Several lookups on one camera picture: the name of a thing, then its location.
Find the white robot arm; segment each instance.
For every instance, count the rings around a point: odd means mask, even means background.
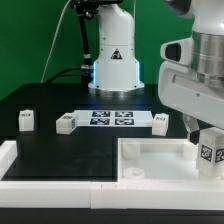
[[[93,80],[89,83],[92,94],[126,97],[141,94],[144,89],[139,77],[139,62],[135,59],[135,21],[117,5],[122,1],[72,1],[79,15],[91,19],[98,14],[99,18],[100,55],[94,62]]]
[[[200,132],[197,169],[216,178],[224,164],[224,1],[166,0],[177,15],[194,18],[192,36],[166,43],[161,56],[159,97],[182,112],[189,133],[196,119],[214,128]]]

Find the warning label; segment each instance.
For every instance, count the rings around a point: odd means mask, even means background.
[[[115,52],[113,53],[110,59],[122,60],[121,53],[118,50],[118,48],[115,50]]]

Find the black cable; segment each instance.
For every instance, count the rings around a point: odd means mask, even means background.
[[[83,42],[83,52],[84,52],[84,64],[85,65],[92,65],[92,57],[90,54],[90,49],[89,49],[89,42],[88,42],[88,35],[86,31],[86,23],[85,23],[85,18],[82,12],[82,9],[76,9],[78,13],[78,19],[79,19],[79,26],[81,29],[81,36],[82,36],[82,42]]]
[[[65,73],[68,73],[68,72],[71,72],[71,71],[77,71],[77,70],[81,70],[81,67],[72,67],[72,68],[67,68],[67,69],[65,69],[65,70],[63,70],[63,71],[61,71],[61,72],[58,72],[56,75],[54,75],[53,77],[51,77],[50,79],[48,79],[47,81],[46,81],[46,83],[52,83],[55,79],[57,79],[58,77],[62,77],[62,76],[65,76],[65,75],[63,75],[63,74],[65,74]]]
[[[58,76],[57,78],[63,78],[63,77],[70,77],[70,76],[77,76],[77,77],[81,77],[81,76],[85,76],[86,74],[77,74],[77,75],[75,75],[75,74],[73,74],[73,75],[60,75],[60,76]]]

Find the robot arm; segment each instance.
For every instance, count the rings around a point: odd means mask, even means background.
[[[71,0],[71,7],[83,13],[86,19],[92,19],[98,13],[99,6],[120,4],[123,0]]]
[[[161,102],[184,114],[188,133],[200,131],[197,169],[207,179],[224,172],[224,1],[166,0],[180,16],[193,15],[192,36],[166,43],[159,74]]]

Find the white platform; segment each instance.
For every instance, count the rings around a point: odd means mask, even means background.
[[[75,110],[74,113],[77,116],[78,126],[152,127],[153,121],[151,111]]]
[[[122,158],[118,140],[118,182],[0,182],[0,207],[139,208],[224,210],[224,181],[201,181],[195,161],[184,159],[186,140],[134,139],[141,143],[135,160]],[[145,178],[123,178],[128,167]]]

